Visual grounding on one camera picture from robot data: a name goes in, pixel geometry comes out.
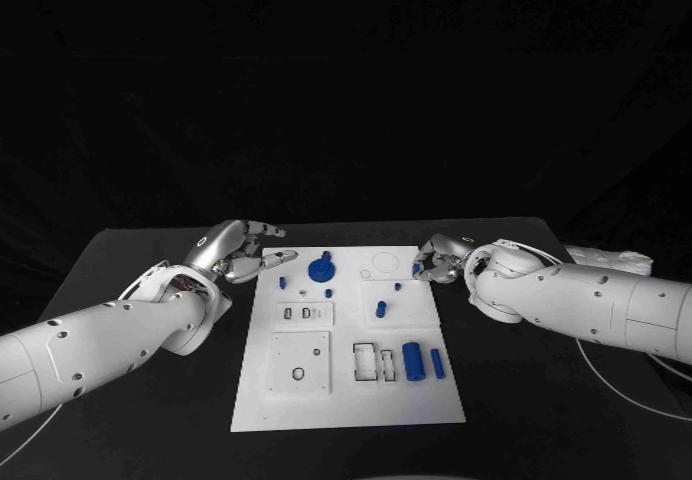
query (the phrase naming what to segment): white board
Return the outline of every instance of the white board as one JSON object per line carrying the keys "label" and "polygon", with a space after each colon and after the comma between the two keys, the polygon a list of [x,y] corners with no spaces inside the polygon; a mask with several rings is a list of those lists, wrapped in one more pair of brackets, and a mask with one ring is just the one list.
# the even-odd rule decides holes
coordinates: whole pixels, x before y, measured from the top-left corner
{"label": "white board", "polygon": [[[430,284],[411,280],[417,247],[286,246],[264,249],[262,254],[287,249],[299,252],[299,258],[265,270],[257,282],[231,431],[463,423],[466,417]],[[329,282],[317,283],[307,276],[307,266],[320,258],[323,251],[332,254],[336,274]],[[278,286],[280,277],[286,277],[286,290]],[[394,291],[395,280],[402,284],[399,291]],[[333,292],[329,300],[324,295],[327,288]],[[374,328],[368,326],[366,315],[366,310],[372,308],[363,309],[363,304],[376,300],[371,297],[389,295],[389,288],[392,310],[388,310],[384,319],[401,318],[405,321],[389,327]],[[322,302],[333,303],[333,326],[320,326],[317,332],[314,328],[307,326],[303,328],[299,325],[277,328],[280,303]],[[397,305],[401,307],[410,305],[407,308],[415,309],[415,321],[404,315],[404,310],[399,312],[401,317],[394,315]],[[294,367],[290,368],[293,363],[287,363],[283,370],[275,366],[273,352],[275,354],[277,350],[271,346],[271,342],[275,341],[273,335],[278,332],[294,334],[301,331],[312,334],[329,332],[329,389],[326,389],[329,393],[274,395],[267,392],[267,382],[271,382],[268,379],[277,374],[281,379],[287,379],[287,372],[288,370],[293,372]],[[418,342],[421,345],[427,378],[418,382],[407,380],[401,346],[408,342]],[[376,381],[355,380],[356,343],[374,344]],[[435,378],[430,356],[433,348],[440,350],[447,375],[444,379]],[[395,382],[385,382],[382,350],[392,351]],[[296,388],[294,383],[288,381],[286,385],[287,388],[291,385]]]}

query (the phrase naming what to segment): blue cylinder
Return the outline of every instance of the blue cylinder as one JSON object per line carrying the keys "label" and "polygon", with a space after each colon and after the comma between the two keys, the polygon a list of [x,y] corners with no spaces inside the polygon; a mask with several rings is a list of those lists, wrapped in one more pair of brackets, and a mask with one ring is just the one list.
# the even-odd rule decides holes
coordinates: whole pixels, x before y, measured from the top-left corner
{"label": "blue cylinder", "polygon": [[404,366],[407,367],[407,380],[418,382],[425,378],[421,346],[415,342],[410,342],[404,344],[401,350],[404,353]]}
{"label": "blue cylinder", "polygon": [[430,356],[433,357],[433,365],[435,367],[435,376],[437,378],[444,378],[443,360],[440,358],[440,350],[437,348],[434,348],[430,351]]}
{"label": "blue cylinder", "polygon": [[323,252],[322,258],[314,260],[307,266],[307,275],[316,282],[329,282],[335,276],[335,264],[332,263],[332,255]]}
{"label": "blue cylinder", "polygon": [[375,315],[378,316],[378,318],[382,318],[385,316],[385,311],[386,311],[386,303],[378,302],[378,310],[375,312]]}

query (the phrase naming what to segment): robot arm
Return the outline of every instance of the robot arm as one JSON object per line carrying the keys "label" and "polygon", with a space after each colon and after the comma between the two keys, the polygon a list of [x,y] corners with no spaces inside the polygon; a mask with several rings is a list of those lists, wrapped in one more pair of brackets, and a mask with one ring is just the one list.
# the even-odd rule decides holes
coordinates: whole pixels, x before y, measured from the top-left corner
{"label": "robot arm", "polygon": [[[435,267],[424,270],[431,253]],[[450,283],[461,276],[470,303],[495,320],[526,319],[578,339],[692,364],[692,285],[584,265],[545,267],[513,242],[476,247],[438,234],[414,260],[414,278]]]}
{"label": "robot arm", "polygon": [[257,233],[286,235],[264,223],[225,221],[185,265],[154,265],[117,300],[0,337],[0,431],[131,372],[160,347],[196,350],[232,304],[215,279],[245,282],[297,257],[291,250],[252,257]]}

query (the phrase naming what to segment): black tabletop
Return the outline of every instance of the black tabletop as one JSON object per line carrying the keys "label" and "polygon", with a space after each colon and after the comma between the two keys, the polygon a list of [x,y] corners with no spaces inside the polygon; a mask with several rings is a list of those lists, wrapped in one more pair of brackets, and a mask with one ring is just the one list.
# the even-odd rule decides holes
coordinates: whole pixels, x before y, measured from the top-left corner
{"label": "black tabletop", "polygon": [[[418,245],[440,232],[506,238],[564,261],[536,218],[281,225],[262,246]],[[105,230],[40,320],[108,301],[160,260],[182,262],[208,228]],[[3,471],[7,478],[319,478],[456,475],[477,479],[689,478],[692,426],[627,403],[594,376],[574,339],[490,320],[463,282],[433,285],[467,423],[231,433],[255,282],[221,285],[234,306],[199,350],[146,365],[65,404]],[[611,383],[683,414],[643,354],[588,344]],[[0,434],[0,459],[48,413]]]}

